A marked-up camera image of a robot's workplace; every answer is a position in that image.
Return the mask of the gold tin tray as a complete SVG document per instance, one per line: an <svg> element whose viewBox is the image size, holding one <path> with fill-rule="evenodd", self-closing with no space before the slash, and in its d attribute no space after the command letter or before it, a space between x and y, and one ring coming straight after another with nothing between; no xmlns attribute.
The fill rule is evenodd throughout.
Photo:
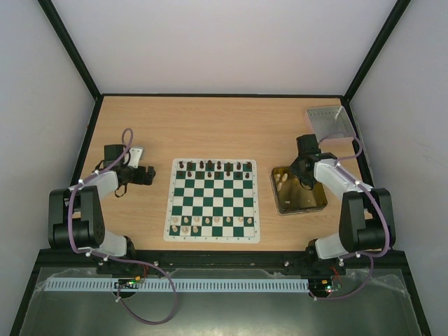
<svg viewBox="0 0 448 336"><path fill-rule="evenodd" d="M313 188L303 186L288 167L273 168L270 181L280 215L322 211L328 205L321 183L315 184Z"/></svg>

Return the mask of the green white chess board mat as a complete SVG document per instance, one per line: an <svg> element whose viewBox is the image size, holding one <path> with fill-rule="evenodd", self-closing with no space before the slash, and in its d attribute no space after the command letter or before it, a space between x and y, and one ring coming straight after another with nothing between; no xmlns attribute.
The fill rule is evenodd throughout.
<svg viewBox="0 0 448 336"><path fill-rule="evenodd" d="M208 160L213 162L211 170L207 169ZM216 168L217 161L221 161L221 169ZM164 240L257 244L261 233L258 196L255 160L176 158L171 166ZM176 225L173 217L178 218ZM188 225L183 222L185 217L190 219ZM182 233L183 226L190 228L189 234ZM199 228L197 234L193 226Z"/></svg>

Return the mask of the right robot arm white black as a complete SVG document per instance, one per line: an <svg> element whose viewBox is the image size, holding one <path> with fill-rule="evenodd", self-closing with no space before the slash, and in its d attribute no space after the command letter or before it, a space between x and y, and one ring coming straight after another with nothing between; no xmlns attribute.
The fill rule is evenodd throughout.
<svg viewBox="0 0 448 336"><path fill-rule="evenodd" d="M356 154L337 157L320 149L315 134L296 139L297 158L290 165L291 174L304 187L323 184L341 200L338 231L316 239L315 251L305 257L306 268L313 274L326 270L333 258L383 257L396 240L390 192L361 181L342 165L363 152L361 141L353 140L358 143Z"/></svg>

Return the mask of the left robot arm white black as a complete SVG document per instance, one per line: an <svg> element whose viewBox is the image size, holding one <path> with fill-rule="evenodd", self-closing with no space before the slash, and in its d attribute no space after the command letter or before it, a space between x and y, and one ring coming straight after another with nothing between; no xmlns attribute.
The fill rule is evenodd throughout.
<svg viewBox="0 0 448 336"><path fill-rule="evenodd" d="M104 147L104 159L92 174L66 189L49 194L48 241L53 249L72 249L87 257L133 258L135 248L127 236L106 229L101 201L108 195L122 197L129 184L149 186L156 172L141 166L144 149L111 144Z"/></svg>

